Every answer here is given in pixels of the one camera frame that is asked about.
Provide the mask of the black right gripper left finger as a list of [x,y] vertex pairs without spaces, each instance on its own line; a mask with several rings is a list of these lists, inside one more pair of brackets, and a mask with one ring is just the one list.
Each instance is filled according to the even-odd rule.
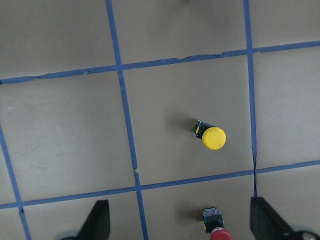
[[97,200],[87,216],[76,240],[108,240],[111,232],[108,200]]

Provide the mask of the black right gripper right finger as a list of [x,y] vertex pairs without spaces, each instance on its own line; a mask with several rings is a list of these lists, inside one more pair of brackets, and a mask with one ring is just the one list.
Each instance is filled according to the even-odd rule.
[[250,200],[250,229],[256,240],[299,240],[287,222],[263,197]]

